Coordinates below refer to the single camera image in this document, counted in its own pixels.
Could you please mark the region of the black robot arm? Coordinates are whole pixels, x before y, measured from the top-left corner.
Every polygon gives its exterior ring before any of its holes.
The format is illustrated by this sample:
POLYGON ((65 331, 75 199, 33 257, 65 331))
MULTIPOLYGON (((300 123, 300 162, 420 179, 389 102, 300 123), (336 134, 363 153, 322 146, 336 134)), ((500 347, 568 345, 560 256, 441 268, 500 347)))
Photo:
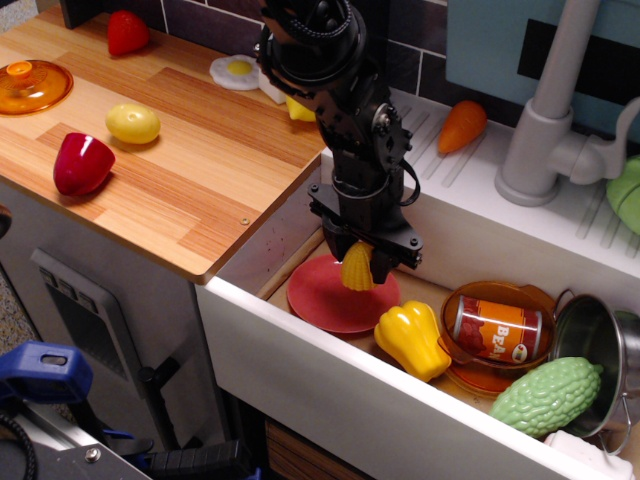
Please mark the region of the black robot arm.
POLYGON ((263 1, 260 11, 261 70, 314 113, 333 157, 330 184, 308 190, 331 253, 343 260, 357 242, 370 245, 376 284, 399 265, 416 268, 423 240, 402 212, 420 195, 405 193, 405 177, 415 174, 405 159, 412 134, 369 51, 361 14, 347 1, 263 1))

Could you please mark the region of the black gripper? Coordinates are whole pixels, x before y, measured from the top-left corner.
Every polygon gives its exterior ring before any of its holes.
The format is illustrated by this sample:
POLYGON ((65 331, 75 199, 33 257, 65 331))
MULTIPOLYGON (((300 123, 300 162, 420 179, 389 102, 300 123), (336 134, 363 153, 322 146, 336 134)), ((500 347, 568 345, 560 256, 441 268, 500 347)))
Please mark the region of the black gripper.
POLYGON ((325 241, 338 262, 358 241, 374 247, 369 262, 374 284, 384 284, 399 265, 415 269, 421 263, 423 240, 402 212, 402 170, 393 171, 371 192, 347 193, 334 180, 311 185, 308 194, 310 209, 322 219, 325 241))

